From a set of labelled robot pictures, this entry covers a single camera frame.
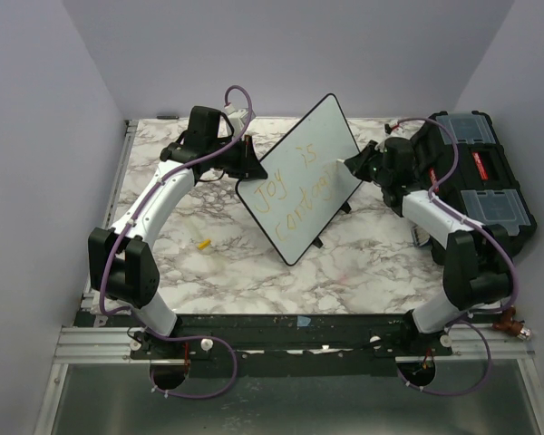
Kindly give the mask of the white tablet whiteboard black frame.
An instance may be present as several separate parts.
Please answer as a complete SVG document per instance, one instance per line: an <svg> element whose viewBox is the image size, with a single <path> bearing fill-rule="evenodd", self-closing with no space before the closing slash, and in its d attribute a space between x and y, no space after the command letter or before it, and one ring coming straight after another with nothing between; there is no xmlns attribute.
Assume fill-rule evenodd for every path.
<svg viewBox="0 0 544 435"><path fill-rule="evenodd" d="M237 195L285 264L292 266L359 188L344 164L359 152L336 96L327 94L261 159L265 180Z"/></svg>

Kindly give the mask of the yellow marker cap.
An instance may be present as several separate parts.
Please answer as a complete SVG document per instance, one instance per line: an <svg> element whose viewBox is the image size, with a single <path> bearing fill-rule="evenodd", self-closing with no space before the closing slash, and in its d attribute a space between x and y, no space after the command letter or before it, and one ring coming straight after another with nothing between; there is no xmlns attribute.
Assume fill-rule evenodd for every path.
<svg viewBox="0 0 544 435"><path fill-rule="evenodd" d="M203 249L207 248L210 244L211 244L211 240L206 239L203 242L201 242L200 244L198 244L198 249L203 250Z"/></svg>

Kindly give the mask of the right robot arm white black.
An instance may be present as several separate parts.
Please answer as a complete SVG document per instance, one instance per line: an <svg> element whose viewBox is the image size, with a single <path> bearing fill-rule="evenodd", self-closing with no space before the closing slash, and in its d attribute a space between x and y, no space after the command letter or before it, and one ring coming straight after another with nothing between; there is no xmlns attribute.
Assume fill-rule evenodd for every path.
<svg viewBox="0 0 544 435"><path fill-rule="evenodd" d="M422 353L450 323L470 310L511 301L518 278L509 253L508 233L500 225L485 227L441 201L424 187L415 171L413 147L407 139L370 141L342 164L352 176L373 182L384 203L441 246L442 290L403 316L401 348Z"/></svg>

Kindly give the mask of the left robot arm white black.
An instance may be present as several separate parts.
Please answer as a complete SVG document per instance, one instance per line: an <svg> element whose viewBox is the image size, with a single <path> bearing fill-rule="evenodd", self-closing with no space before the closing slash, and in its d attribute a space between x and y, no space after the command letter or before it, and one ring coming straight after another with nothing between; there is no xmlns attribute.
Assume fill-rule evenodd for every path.
<svg viewBox="0 0 544 435"><path fill-rule="evenodd" d="M178 203L216 169L234 179L266 179L267 172L247 134L254 113L226 104L223 110L192 108L187 128L163 148L154 175L127 212L108 228L95 228L88 237L91 287L120 303L120 311L134 314L151 332L152 348L164 358L176 356L183 337L178 317L158 293L160 272L153 245Z"/></svg>

